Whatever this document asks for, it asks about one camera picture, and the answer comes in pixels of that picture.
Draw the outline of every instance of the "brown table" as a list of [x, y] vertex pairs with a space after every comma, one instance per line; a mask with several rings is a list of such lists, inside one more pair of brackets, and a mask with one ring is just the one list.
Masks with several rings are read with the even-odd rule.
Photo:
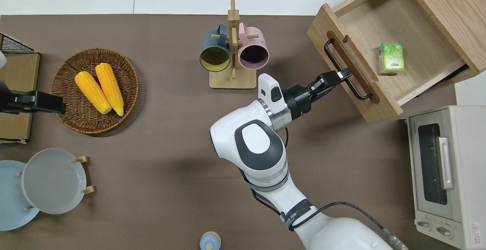
[[[282, 87], [305, 85], [328, 71], [306, 31], [314, 17], [242, 16], [259, 27], [270, 51], [259, 70]], [[73, 53], [106, 47], [132, 61], [141, 79], [136, 109], [119, 128], [99, 137], [36, 113], [31, 141], [0, 145], [0, 160], [27, 162], [45, 148], [88, 155], [96, 192], [68, 213], [40, 212], [26, 226], [0, 233], [10, 249], [198, 249], [200, 236], [218, 232], [222, 249], [304, 249], [295, 233], [255, 201], [238, 169], [215, 154], [210, 126], [248, 105], [256, 90], [214, 90], [200, 67], [200, 39], [226, 16], [55, 15], [2, 16], [0, 31], [42, 53], [38, 90]], [[365, 209], [410, 249], [453, 249], [414, 226], [407, 115], [455, 104], [453, 86], [404, 105], [397, 119], [367, 124], [341, 87], [314, 103], [289, 127], [287, 155], [295, 184], [318, 207], [349, 201]], [[285, 132], [279, 134], [285, 139]], [[333, 207], [332, 217], [354, 217]]]

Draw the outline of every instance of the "white plate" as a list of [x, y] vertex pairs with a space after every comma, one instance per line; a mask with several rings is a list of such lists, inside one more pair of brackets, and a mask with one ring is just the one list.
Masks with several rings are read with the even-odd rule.
[[30, 204], [22, 194], [22, 178], [17, 175], [24, 168], [23, 162], [0, 161], [0, 231], [19, 228], [39, 213], [37, 208], [24, 210]]
[[62, 214], [79, 204], [86, 188], [86, 174], [76, 157], [58, 148], [44, 149], [27, 163], [22, 191], [33, 207], [48, 214]]

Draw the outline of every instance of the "oven window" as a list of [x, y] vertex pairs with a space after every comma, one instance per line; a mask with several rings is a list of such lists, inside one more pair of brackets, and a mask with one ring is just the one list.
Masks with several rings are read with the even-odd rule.
[[418, 127], [425, 200], [446, 205], [447, 193], [440, 186], [439, 147], [436, 143], [436, 138], [439, 136], [439, 124], [426, 124]]

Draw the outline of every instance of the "plate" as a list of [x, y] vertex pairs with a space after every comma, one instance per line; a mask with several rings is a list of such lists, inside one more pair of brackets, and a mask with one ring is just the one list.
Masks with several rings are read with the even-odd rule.
[[22, 191], [31, 205], [48, 214], [66, 213], [79, 204], [86, 189], [86, 174], [66, 150], [48, 148], [25, 166]]
[[30, 222], [39, 210], [24, 210], [30, 203], [22, 193], [22, 177], [25, 164], [12, 160], [0, 161], [0, 231], [12, 230]]
[[[123, 116], [114, 110], [102, 115], [78, 88], [74, 77], [89, 72], [98, 82], [95, 68], [101, 62], [111, 65], [123, 98]], [[121, 53], [105, 48], [91, 48], [69, 57], [57, 70], [50, 92], [63, 98], [66, 113], [57, 118], [66, 127], [82, 134], [100, 134], [121, 124], [132, 112], [139, 94], [139, 78], [132, 63]]]

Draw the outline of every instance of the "green box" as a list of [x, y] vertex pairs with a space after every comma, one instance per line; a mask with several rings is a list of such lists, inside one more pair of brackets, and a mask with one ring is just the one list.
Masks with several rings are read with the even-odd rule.
[[382, 44], [378, 47], [380, 74], [396, 75], [405, 70], [402, 44]]

